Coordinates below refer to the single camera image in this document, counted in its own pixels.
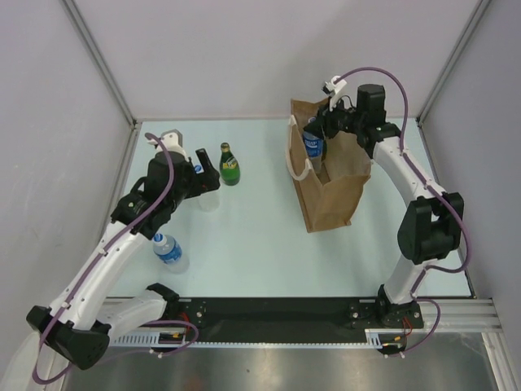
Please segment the blue label bottle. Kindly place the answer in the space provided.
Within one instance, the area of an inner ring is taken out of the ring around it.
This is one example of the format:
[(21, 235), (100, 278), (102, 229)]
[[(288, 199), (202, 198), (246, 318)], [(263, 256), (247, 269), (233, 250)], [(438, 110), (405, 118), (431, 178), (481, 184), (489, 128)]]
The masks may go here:
[(152, 238), (153, 253), (174, 274), (182, 274), (188, 270), (189, 261), (181, 245), (171, 236), (156, 233)]
[(316, 174), (320, 174), (322, 171), (322, 139), (314, 134), (305, 133), (304, 131), (302, 138), (313, 170)]

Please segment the green glass bottle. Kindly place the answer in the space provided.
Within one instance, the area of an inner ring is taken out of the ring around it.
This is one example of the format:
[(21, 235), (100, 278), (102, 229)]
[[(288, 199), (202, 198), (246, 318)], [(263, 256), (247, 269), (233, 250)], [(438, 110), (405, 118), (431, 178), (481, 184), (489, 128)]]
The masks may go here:
[(240, 181), (240, 167), (228, 143), (221, 144), (220, 175), (224, 184), (237, 185)]

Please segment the clear unlabelled plastic bottle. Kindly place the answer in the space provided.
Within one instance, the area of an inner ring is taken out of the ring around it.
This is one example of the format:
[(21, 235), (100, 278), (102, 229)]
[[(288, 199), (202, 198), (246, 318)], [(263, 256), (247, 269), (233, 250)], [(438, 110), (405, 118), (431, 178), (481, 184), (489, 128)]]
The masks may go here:
[(196, 165), (195, 172), (200, 187), (197, 196), (199, 208), (204, 212), (212, 212), (220, 206), (220, 175), (213, 167), (206, 170), (202, 165)]

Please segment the blue label bottle front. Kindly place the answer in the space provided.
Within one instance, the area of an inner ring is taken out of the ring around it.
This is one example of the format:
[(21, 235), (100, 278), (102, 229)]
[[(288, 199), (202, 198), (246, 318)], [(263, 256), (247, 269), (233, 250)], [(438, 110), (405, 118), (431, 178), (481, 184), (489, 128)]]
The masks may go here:
[(189, 261), (181, 245), (171, 236), (156, 233), (152, 238), (153, 253), (174, 274), (182, 274), (188, 270)]

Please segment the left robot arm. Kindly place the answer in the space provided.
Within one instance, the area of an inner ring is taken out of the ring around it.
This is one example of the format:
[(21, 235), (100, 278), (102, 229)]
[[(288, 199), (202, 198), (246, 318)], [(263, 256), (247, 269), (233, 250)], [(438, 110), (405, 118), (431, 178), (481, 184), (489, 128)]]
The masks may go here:
[(75, 279), (49, 306), (35, 305), (28, 312), (29, 325), (73, 366), (91, 368), (112, 340), (137, 327), (178, 320), (179, 295), (161, 283), (147, 286), (111, 312), (101, 308), (130, 258), (169, 222), (181, 202), (219, 189), (219, 173), (208, 153), (203, 148), (195, 153), (200, 171), (178, 147), (156, 153), (146, 175), (119, 200), (99, 245)]

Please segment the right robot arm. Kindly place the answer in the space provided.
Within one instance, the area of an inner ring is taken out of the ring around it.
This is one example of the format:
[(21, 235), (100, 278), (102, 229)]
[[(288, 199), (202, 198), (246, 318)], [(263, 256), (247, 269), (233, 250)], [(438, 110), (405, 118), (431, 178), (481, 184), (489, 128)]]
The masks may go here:
[(398, 328), (403, 318), (420, 314), (417, 290), (431, 270), (446, 272), (440, 265), (461, 243), (464, 201), (448, 193), (421, 168), (405, 146), (404, 131), (387, 121), (385, 89), (365, 84), (357, 89), (357, 105), (346, 108), (341, 91), (344, 81), (328, 81), (321, 104), (304, 131), (328, 141), (345, 132), (379, 165), (399, 191), (406, 211), (397, 232), (401, 256), (391, 277), (379, 287), (369, 316), (371, 326)]

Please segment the brown canvas tote bag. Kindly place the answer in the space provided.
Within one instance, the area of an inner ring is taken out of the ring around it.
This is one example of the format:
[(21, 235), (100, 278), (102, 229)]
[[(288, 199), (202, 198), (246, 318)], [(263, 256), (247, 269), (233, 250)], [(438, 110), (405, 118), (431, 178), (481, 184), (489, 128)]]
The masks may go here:
[(303, 130), (320, 105), (293, 99), (288, 122), (286, 165), (309, 233), (349, 226), (370, 179), (371, 161), (356, 136), (341, 132), (326, 142), (319, 173), (304, 147)]

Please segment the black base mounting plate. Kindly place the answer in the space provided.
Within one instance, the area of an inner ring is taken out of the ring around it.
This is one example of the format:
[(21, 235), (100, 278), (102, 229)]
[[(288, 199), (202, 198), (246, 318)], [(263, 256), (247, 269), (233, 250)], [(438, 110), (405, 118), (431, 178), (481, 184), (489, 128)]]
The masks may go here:
[(366, 339), (361, 324), (398, 326), (413, 330), (408, 320), (423, 328), (418, 304), (385, 305), (360, 297), (207, 297), (181, 298), (167, 308), (165, 317), (188, 319), (185, 310), (204, 316), (199, 342), (334, 344)]

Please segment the aluminium frame rail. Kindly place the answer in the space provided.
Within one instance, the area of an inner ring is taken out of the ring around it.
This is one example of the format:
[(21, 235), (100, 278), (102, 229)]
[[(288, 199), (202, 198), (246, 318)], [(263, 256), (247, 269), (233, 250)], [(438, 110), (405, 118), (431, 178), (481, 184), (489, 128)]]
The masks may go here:
[[(116, 307), (119, 304), (129, 301), (130, 298), (111, 298), (106, 299), (103, 303), (101, 313), (109, 314), (109, 312), (115, 312)], [(502, 326), (500, 319), (497, 315), (496, 308), (491, 300), (474, 300), (474, 299), (436, 299), (438, 306), (440, 307), (440, 321), (435, 332), (461, 332), (461, 333), (497, 333), (502, 332)], [(413, 325), (413, 331), (428, 332), (436, 320), (437, 310), (434, 305), (429, 303), (420, 304), (421, 320), (423, 328), (413, 324), (413, 315), (408, 316), (408, 320)], [(196, 326), (201, 329), (203, 325), (204, 316), (198, 318), (196, 314), (190, 315), (185, 310), (186, 315), (190, 321), (195, 321)], [(374, 333), (391, 333), (391, 332), (403, 332), (402, 321), (399, 321), (396, 327), (387, 326), (370, 326), (368, 320), (364, 320), (361, 324), (361, 330), (366, 334), (370, 332)], [(133, 331), (148, 331), (148, 330), (181, 330), (181, 326), (174, 326), (173, 321), (167, 321), (166, 324), (155, 325), (155, 326), (140, 326), (135, 327)]]

